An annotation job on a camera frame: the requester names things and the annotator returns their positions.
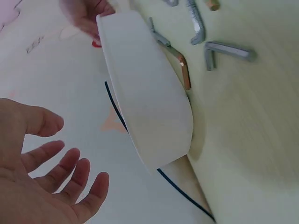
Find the black wire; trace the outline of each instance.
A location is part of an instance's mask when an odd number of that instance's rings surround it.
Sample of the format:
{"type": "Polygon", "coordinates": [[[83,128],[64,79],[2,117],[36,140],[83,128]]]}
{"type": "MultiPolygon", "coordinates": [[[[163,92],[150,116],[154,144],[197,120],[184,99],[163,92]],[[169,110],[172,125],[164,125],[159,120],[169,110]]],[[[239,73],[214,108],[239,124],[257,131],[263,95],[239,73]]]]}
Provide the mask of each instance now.
{"type": "MultiPolygon", "coordinates": [[[[121,123],[123,124],[123,126],[125,127],[125,129],[128,131],[127,129],[127,126],[125,124],[125,121],[124,119],[122,118],[121,116],[121,113],[119,112],[119,110],[117,109],[116,105],[115,105],[115,102],[112,98],[112,95],[111,95],[111,92],[110,92],[110,89],[109,89],[109,86],[108,86],[108,83],[105,82],[105,87],[106,87],[106,90],[108,92],[108,96],[110,98],[110,101],[112,103],[112,106],[118,116],[118,118],[121,120],[121,123]]],[[[191,202],[192,204],[194,204],[197,208],[199,208],[200,210],[202,210],[204,213],[206,213],[214,222],[215,222],[215,218],[214,216],[209,213],[207,210],[205,210],[200,204],[198,204],[196,201],[194,201],[192,198],[190,198],[181,188],[179,188],[160,168],[157,170],[162,177],[164,177],[164,179],[171,185],[173,186],[182,196],[184,196],[189,202],[191,202]]]]}
{"type": "Polygon", "coordinates": [[[200,204],[198,204],[196,201],[194,201],[192,198],[190,198],[181,188],[179,188],[160,168],[158,169],[158,172],[162,175],[162,177],[167,180],[168,183],[171,184],[181,195],[183,195],[187,200],[189,200],[192,204],[194,204],[196,207],[198,207],[200,210],[202,210],[204,213],[206,213],[213,221],[215,222],[214,216],[209,213],[207,210],[205,210],[200,204]]]}
{"type": "Polygon", "coordinates": [[[111,103],[112,103],[112,106],[113,106],[113,108],[114,108],[114,110],[115,110],[115,112],[116,112],[118,118],[121,120],[122,125],[123,125],[123,126],[125,127],[125,129],[128,131],[127,126],[126,126],[126,123],[125,123],[124,119],[122,118],[121,113],[118,111],[117,106],[115,105],[115,102],[114,102],[114,100],[113,100],[113,97],[112,97],[112,95],[111,95],[111,92],[110,92],[110,89],[109,89],[109,86],[108,86],[108,83],[107,83],[107,82],[105,82],[105,86],[106,86],[106,90],[107,90],[107,92],[108,92],[109,99],[110,99],[110,101],[111,101],[111,103]]]}

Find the gray metal bar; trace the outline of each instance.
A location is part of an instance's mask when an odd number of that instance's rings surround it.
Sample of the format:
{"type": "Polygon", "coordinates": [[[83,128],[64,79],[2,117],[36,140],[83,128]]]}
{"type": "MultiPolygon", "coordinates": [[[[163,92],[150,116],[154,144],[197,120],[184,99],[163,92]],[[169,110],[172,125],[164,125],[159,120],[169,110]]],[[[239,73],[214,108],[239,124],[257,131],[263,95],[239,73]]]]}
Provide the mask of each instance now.
{"type": "Polygon", "coordinates": [[[216,67],[213,52],[230,55],[249,62],[254,61],[254,59],[256,58],[256,52],[254,50],[240,48],[235,45],[216,42],[216,41],[206,42],[204,47],[204,52],[205,52],[205,59],[206,59],[206,69],[208,71],[211,71],[216,67]]]}
{"type": "Polygon", "coordinates": [[[187,8],[189,9],[196,33],[196,36],[191,39],[191,44],[196,45],[206,39],[206,31],[195,0],[187,0],[187,8]]]}

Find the white container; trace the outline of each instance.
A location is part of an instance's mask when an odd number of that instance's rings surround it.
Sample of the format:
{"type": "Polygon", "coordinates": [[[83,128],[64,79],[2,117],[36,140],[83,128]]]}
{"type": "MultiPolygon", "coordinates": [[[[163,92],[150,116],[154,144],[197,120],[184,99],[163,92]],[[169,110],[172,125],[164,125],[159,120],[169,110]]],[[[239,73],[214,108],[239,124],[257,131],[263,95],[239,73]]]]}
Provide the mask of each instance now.
{"type": "Polygon", "coordinates": [[[137,152],[152,172],[190,148],[189,100],[165,54],[135,11],[97,17],[116,95],[137,152]]]}

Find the l-shaped metal piece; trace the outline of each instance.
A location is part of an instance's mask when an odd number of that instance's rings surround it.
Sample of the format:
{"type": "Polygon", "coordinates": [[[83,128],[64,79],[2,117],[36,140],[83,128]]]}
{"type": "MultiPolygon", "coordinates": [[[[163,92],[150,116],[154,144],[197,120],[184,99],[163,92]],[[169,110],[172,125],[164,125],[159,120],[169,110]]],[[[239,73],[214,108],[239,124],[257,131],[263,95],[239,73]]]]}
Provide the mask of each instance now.
{"type": "Polygon", "coordinates": [[[176,57],[179,61],[179,64],[182,69],[182,74],[183,74],[183,80],[184,80],[184,88],[185,90],[190,90],[191,89],[191,82],[190,82],[190,77],[189,77],[189,70],[188,70],[188,65],[185,57],[177,51],[175,48],[173,48],[170,44],[170,41],[167,40],[165,37],[163,37],[161,34],[159,34],[155,28],[154,28],[154,23],[151,17],[148,18],[148,24],[151,32],[153,33],[154,38],[156,41],[165,48],[169,53],[171,53],[174,57],[176,57]]]}
{"type": "Polygon", "coordinates": [[[206,39],[206,31],[195,0],[187,0],[187,8],[189,9],[196,33],[196,36],[191,39],[191,44],[196,45],[206,39]]]}
{"type": "Polygon", "coordinates": [[[208,71],[212,71],[214,68],[216,68],[215,60],[214,60],[214,52],[230,55],[249,62],[252,62],[256,58],[256,53],[254,50],[244,49],[235,45],[230,45],[230,44],[216,42],[216,41],[206,42],[204,47],[204,52],[205,52],[205,59],[206,59],[206,69],[208,71]]]}
{"type": "Polygon", "coordinates": [[[171,7],[178,5],[178,0],[163,0],[163,1],[165,1],[171,7]]]}
{"type": "Polygon", "coordinates": [[[165,46],[170,46],[171,45],[169,40],[167,40],[161,34],[156,32],[156,30],[154,28],[153,18],[151,18],[151,17],[148,18],[148,25],[149,25],[149,28],[150,28],[151,32],[154,34],[154,38],[157,41],[160,41],[165,46]]]}

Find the hand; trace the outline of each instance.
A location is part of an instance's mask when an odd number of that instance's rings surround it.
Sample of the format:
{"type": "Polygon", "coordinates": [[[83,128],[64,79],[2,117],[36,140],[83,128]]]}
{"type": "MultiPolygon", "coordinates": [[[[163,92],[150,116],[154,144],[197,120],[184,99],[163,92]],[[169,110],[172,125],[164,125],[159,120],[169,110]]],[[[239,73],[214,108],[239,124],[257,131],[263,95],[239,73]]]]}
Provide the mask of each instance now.
{"type": "Polygon", "coordinates": [[[59,0],[68,20],[96,41],[100,41],[96,16],[110,15],[115,10],[107,0],[59,0]]]}
{"type": "Polygon", "coordinates": [[[90,169],[87,159],[78,160],[76,148],[45,176],[28,175],[60,152],[64,143],[52,141],[21,154],[25,134],[48,137],[63,125],[61,117],[44,108],[0,99],[0,223],[82,224],[99,210],[107,196],[109,175],[100,173],[89,194],[76,203],[90,169]],[[54,194],[74,168],[65,188],[54,194]]]}

